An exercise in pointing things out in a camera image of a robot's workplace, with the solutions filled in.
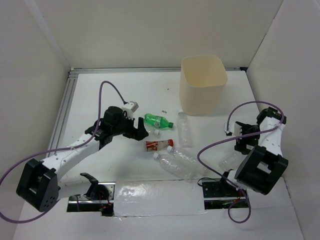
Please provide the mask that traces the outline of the clear crushed bottle white cap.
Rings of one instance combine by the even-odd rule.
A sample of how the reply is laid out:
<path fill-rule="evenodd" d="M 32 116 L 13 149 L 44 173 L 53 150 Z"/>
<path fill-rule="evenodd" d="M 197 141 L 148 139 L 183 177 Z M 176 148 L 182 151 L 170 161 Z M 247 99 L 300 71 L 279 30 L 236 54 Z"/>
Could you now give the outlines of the clear crushed bottle white cap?
<path fill-rule="evenodd" d="M 148 132 L 149 135 L 151 135 L 151 136 L 156 136 L 156 137 L 158 137 L 158 136 L 160 135 L 160 130 L 157 129 L 157 128 L 153 128 L 153 127 L 148 128 L 148 129 L 147 129 L 147 132 Z"/>

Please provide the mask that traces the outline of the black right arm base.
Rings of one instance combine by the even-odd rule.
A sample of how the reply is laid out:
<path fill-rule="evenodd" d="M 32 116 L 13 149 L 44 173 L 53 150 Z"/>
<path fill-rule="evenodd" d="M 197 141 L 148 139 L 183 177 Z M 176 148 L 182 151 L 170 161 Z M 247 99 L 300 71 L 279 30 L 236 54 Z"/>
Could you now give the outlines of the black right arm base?
<path fill-rule="evenodd" d="M 232 208 L 248 208 L 245 196 L 221 178 L 202 177 L 197 185 L 202 188 L 204 209 L 219 210 Z"/>

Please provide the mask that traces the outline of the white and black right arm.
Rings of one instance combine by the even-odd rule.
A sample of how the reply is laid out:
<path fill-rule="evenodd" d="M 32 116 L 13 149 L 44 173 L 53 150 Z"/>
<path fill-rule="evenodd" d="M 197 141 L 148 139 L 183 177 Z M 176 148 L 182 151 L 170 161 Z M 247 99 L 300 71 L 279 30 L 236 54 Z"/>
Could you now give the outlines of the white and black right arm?
<path fill-rule="evenodd" d="M 281 150 L 286 122 L 278 110 L 268 107 L 259 113 L 254 125 L 239 121 L 224 125 L 227 136 L 239 139 L 235 140 L 234 152 L 219 161 L 228 177 L 218 184 L 220 194 L 230 196 L 236 185 L 269 194 L 289 164 Z"/>

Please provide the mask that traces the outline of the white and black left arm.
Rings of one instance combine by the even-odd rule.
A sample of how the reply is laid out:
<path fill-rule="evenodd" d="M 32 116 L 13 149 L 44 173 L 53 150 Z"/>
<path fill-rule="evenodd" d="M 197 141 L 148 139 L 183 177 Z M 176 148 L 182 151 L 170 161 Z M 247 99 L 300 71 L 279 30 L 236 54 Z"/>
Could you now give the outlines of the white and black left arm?
<path fill-rule="evenodd" d="M 136 141 L 148 137 L 142 117 L 134 126 L 134 112 L 138 107 L 133 101 L 123 107 L 110 106 L 103 117 L 66 150 L 56 151 L 41 161 L 29 160 L 22 171 L 17 195 L 39 212 L 47 212 L 58 200 L 73 195 L 82 195 L 88 200 L 97 197 L 99 181 L 92 175 L 82 172 L 76 181 L 69 182 L 63 177 L 82 160 L 111 143 L 113 137 L 122 135 Z"/>

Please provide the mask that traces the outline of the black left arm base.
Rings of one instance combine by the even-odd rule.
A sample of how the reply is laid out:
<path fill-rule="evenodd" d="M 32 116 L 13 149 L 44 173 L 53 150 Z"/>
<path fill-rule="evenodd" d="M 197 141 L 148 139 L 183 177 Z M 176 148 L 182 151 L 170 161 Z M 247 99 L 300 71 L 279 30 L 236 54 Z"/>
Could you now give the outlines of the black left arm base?
<path fill-rule="evenodd" d="M 99 182 L 92 175 L 83 172 L 81 177 L 90 182 L 86 193 L 70 196 L 67 204 L 68 213 L 99 212 L 103 217 L 114 216 L 115 182 Z"/>

